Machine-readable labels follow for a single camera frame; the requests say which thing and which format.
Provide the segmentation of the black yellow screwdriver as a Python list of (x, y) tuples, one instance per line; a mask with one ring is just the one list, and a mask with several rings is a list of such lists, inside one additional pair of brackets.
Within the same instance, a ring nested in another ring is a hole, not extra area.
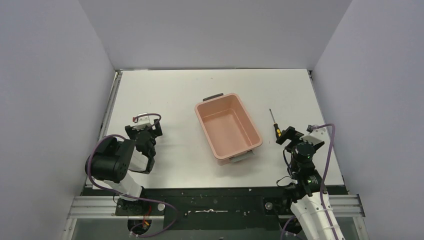
[(272, 110), (271, 110), (271, 109), (269, 109), (269, 112), (270, 112), (270, 115), (271, 115), (271, 118), (272, 118), (272, 121), (273, 121), (273, 127), (274, 127), (275, 137), (278, 139), (278, 138), (282, 135), (282, 132), (281, 132), (281, 130), (280, 130), (280, 128), (279, 128), (278, 123), (277, 123), (277, 122), (276, 122), (276, 120), (275, 120), (275, 117), (274, 117), (274, 115), (273, 115)]

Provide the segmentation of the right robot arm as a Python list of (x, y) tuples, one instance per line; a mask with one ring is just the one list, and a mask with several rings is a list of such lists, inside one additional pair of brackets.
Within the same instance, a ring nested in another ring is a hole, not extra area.
[(324, 125), (309, 125), (304, 134), (293, 126), (279, 130), (276, 126), (276, 143), (284, 147), (283, 159), (288, 176), (292, 182), (283, 186), (287, 195), (289, 210), (293, 213), (308, 240), (343, 240), (345, 237), (337, 222), (330, 197), (325, 185), (335, 132), (330, 134), (330, 142), (324, 164), (323, 173), (317, 170), (313, 158), (317, 151), (325, 145), (323, 136), (327, 133)]

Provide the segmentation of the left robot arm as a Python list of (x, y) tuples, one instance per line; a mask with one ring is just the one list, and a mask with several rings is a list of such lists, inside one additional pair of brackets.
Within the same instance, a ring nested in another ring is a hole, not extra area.
[(134, 125), (120, 135), (104, 137), (85, 163), (85, 173), (91, 181), (101, 181), (125, 201), (139, 201), (144, 188), (129, 172), (150, 174), (155, 164), (156, 138), (163, 135), (161, 118), (150, 121), (149, 115), (134, 118)]

